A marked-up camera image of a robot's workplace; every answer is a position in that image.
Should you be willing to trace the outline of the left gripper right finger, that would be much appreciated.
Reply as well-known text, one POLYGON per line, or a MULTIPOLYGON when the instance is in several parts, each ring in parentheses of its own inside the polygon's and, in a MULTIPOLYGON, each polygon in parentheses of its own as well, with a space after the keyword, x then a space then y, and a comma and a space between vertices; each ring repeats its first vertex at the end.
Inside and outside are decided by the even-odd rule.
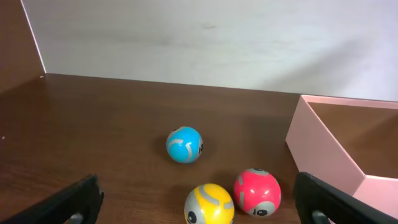
POLYGON ((307 172, 296 176, 293 195, 302 223, 396 224, 397 219, 307 172))

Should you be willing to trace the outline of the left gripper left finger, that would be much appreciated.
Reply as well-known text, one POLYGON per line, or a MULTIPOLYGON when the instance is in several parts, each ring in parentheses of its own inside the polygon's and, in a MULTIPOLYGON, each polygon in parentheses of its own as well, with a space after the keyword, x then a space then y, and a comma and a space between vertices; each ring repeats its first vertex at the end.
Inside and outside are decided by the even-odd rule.
POLYGON ((65 223, 76 215, 79 223, 95 224, 103 199, 98 176, 88 175, 1 223, 65 223))

